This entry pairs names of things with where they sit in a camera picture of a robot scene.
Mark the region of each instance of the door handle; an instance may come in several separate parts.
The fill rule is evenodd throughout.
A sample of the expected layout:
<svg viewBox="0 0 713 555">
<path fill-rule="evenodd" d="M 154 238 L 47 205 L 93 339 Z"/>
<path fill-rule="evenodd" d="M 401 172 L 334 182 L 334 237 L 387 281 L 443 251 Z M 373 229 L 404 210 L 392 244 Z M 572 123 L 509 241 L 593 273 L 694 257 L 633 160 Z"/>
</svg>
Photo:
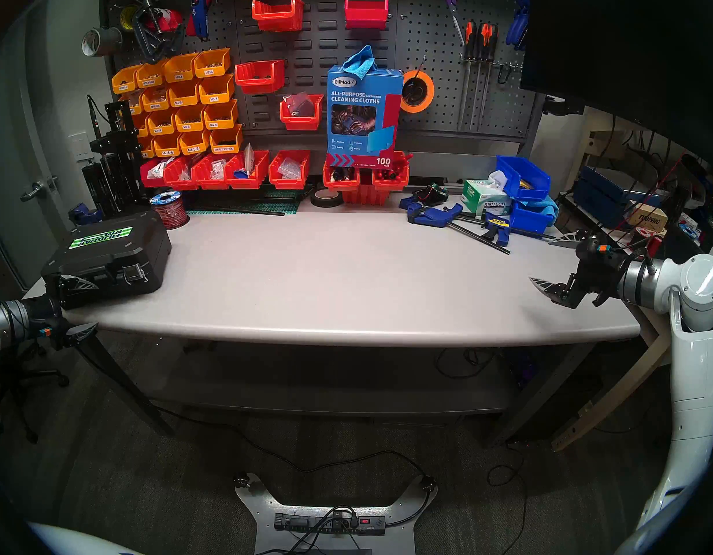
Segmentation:
<svg viewBox="0 0 713 555">
<path fill-rule="evenodd" d="M 37 183 L 33 183 L 31 188 L 32 189 L 30 190 L 30 192 L 23 193 L 20 196 L 20 200 L 22 202 L 25 203 L 27 201 L 30 201 L 31 199 L 37 197 L 38 195 L 41 195 L 46 190 L 46 186 L 40 181 L 38 181 Z"/>
</svg>

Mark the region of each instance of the gray pegboard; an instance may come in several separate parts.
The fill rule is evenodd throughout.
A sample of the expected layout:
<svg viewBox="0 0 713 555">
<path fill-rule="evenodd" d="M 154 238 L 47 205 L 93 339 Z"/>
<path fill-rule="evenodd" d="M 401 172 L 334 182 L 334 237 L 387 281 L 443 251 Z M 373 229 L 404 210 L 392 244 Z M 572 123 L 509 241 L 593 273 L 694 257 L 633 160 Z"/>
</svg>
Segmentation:
<svg viewBox="0 0 713 555">
<path fill-rule="evenodd" d="M 269 4 L 285 4 L 289 0 L 263 0 Z M 182 53 L 192 53 L 218 47 L 231 48 L 231 63 L 268 59 L 285 59 L 285 86 L 270 95 L 244 95 L 236 88 L 239 100 L 239 120 L 249 132 L 284 132 L 279 120 L 279 102 L 283 95 L 306 91 L 323 93 L 327 87 L 327 72 L 370 44 L 380 66 L 403 71 L 415 70 L 426 55 L 426 72 L 434 81 L 433 103 L 423 112 L 401 114 L 400 129 L 405 131 L 456 132 L 457 119 L 464 121 L 460 136 L 491 135 L 498 138 L 523 139 L 529 126 L 534 99 L 532 92 L 519 90 L 520 71 L 514 71 L 506 84 L 498 84 L 499 66 L 490 74 L 484 119 L 478 128 L 482 87 L 487 65 L 479 76 L 480 87 L 474 107 L 459 107 L 462 96 L 464 65 L 459 53 L 462 46 L 456 35 L 445 0 L 390 0 L 390 19 L 385 30 L 346 30 L 344 0 L 302 0 L 305 3 L 302 30 L 299 32 L 262 32 L 251 18 L 251 0 L 217 0 L 208 14 L 210 41 L 185 38 Z M 122 6 L 129 0 L 111 2 L 110 21 L 117 25 Z M 159 0 L 160 8 L 176 9 L 189 15 L 191 0 Z M 514 0 L 458 0 L 458 20 L 463 27 L 468 19 L 488 21 L 499 26 L 498 63 L 523 63 L 523 53 L 505 45 L 505 34 L 513 19 Z M 125 40 L 123 51 L 116 56 L 118 68 L 142 63 L 142 55 L 134 38 Z M 478 65 L 470 71 L 468 105 L 472 101 Z M 470 132 L 470 119 L 475 113 L 475 132 Z M 322 120 L 317 134 L 326 132 Z"/>
</svg>

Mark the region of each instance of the floor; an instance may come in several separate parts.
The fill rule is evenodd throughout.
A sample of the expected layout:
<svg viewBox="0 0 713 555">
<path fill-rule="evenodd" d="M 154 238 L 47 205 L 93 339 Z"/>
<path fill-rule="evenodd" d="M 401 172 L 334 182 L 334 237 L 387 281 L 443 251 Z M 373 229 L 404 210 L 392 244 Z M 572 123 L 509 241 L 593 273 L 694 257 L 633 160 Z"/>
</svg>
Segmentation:
<svg viewBox="0 0 713 555">
<path fill-rule="evenodd" d="M 153 353 L 153 341 L 101 334 L 133 376 Z M 612 345 L 598 358 L 604 383 L 614 381 L 635 353 Z M 175 422 L 175 438 L 157 436 L 132 414 L 72 351 L 32 365 L 59 366 L 71 385 L 31 390 L 26 415 L 40 435 L 30 445 L 12 405 L 3 410 L 0 478 L 26 518 L 96 535 L 146 555 L 252 554 L 255 525 L 238 501 L 236 472 L 257 473 L 284 503 L 386 505 L 415 472 L 379 457 L 301 474 L 228 431 Z M 516 443 L 528 488 L 523 534 L 511 554 L 608 554 L 632 531 L 659 480 L 669 442 L 667 368 L 657 370 L 613 416 L 564 452 L 548 443 Z M 185 410 L 197 414 L 197 411 Z M 479 443 L 495 421 L 470 417 L 451 425 L 397 425 L 370 420 L 271 417 L 205 412 L 235 423 L 259 444 L 302 466 L 392 448 L 438 480 L 436 500 L 416 523 L 418 554 L 498 554 L 521 527 L 520 480 L 491 487 L 494 465 L 520 456 Z M 496 480 L 506 477 L 503 470 Z"/>
</svg>

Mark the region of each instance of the gray workbench top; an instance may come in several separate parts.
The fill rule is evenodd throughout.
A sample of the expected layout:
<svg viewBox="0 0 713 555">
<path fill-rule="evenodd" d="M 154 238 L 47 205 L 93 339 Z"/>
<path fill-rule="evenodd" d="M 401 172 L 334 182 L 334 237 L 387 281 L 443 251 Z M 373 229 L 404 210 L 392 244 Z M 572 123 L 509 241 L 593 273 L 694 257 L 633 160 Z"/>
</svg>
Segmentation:
<svg viewBox="0 0 713 555">
<path fill-rule="evenodd" d="M 124 332 L 353 346 L 540 345 L 639 334 L 619 300 L 595 308 L 589 295 L 570 310 L 535 289 L 528 276 L 566 281 L 577 268 L 574 250 L 511 235 L 504 255 L 449 228 L 409 224 L 396 209 L 399 196 L 384 209 L 304 203 L 285 217 L 192 215 L 169 232 L 161 289 L 66 316 Z M 28 295 L 41 288 L 42 281 Z"/>
</svg>

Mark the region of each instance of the door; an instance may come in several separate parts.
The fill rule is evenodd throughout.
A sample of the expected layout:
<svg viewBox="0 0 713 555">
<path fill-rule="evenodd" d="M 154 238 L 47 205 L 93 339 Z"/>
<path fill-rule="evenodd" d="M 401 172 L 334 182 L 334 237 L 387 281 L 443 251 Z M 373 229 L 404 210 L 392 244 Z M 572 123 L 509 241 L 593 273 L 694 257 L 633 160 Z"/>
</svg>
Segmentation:
<svg viewBox="0 0 713 555">
<path fill-rule="evenodd" d="M 0 252 L 27 290 L 71 225 L 30 108 L 24 20 L 0 43 Z"/>
</svg>

